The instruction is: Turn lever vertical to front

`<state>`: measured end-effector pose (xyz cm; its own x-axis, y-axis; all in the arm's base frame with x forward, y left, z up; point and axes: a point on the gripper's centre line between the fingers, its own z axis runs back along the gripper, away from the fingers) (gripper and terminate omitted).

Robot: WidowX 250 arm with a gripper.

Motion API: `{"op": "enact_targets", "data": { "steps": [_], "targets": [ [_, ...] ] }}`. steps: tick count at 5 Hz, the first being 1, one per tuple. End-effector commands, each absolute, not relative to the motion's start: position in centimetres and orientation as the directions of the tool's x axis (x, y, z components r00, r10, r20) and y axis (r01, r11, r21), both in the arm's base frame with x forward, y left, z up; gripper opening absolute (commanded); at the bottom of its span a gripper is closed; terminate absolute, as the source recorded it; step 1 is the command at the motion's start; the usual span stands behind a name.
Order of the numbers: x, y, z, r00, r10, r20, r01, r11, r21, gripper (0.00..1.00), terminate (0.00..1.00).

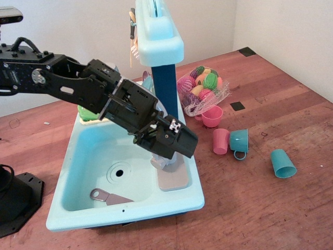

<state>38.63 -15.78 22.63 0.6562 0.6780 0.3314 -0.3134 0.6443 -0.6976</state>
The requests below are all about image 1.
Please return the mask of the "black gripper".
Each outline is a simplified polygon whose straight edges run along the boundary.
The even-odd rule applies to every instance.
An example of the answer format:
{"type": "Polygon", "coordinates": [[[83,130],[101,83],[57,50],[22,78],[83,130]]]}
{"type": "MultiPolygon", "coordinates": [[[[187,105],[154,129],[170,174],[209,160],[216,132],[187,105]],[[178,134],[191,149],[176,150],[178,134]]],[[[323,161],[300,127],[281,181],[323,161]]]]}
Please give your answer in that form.
{"type": "Polygon", "coordinates": [[[102,81],[100,88],[104,102],[99,120],[113,121],[134,136],[133,143],[159,156],[193,156],[197,135],[180,120],[157,110],[158,99],[148,90],[128,79],[102,81]]]}

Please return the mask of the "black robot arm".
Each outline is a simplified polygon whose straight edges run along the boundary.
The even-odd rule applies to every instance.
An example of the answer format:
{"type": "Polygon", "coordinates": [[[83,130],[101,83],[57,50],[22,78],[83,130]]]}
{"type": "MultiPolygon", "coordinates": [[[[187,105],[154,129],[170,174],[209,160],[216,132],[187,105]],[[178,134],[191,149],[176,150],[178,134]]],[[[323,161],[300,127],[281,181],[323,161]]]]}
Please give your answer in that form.
{"type": "Polygon", "coordinates": [[[39,51],[28,39],[1,44],[1,95],[48,94],[80,105],[124,128],[134,144],[165,158],[191,157],[197,136],[157,109],[158,99],[100,60],[82,65],[61,54],[39,51]]]}

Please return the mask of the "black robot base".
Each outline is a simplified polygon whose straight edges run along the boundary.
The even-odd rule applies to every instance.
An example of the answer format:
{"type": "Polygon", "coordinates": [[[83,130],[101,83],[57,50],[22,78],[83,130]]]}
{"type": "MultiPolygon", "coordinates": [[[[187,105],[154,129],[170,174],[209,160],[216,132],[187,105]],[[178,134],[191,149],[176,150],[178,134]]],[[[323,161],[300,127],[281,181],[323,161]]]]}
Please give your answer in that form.
{"type": "Polygon", "coordinates": [[[1,238],[18,232],[42,205],[44,182],[1,164],[1,238]]]}

